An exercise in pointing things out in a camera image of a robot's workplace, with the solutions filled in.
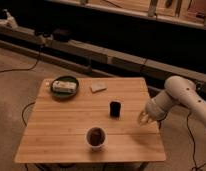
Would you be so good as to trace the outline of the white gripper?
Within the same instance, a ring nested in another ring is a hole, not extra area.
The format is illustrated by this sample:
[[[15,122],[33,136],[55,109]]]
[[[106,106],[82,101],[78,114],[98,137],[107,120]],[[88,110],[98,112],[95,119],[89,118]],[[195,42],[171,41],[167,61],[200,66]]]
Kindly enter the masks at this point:
[[[138,118],[137,122],[140,125],[146,125],[151,120],[160,120],[163,117],[163,110],[158,106],[154,99],[150,99],[146,106],[145,112],[142,111]]]

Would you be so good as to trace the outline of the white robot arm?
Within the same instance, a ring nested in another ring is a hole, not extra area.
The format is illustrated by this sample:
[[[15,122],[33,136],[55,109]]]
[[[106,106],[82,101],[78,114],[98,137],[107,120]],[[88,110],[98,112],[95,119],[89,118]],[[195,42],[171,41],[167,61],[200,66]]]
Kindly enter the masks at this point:
[[[197,94],[195,83],[181,76],[171,76],[165,81],[164,89],[147,101],[138,123],[160,121],[178,104],[187,107],[206,127],[206,101]]]

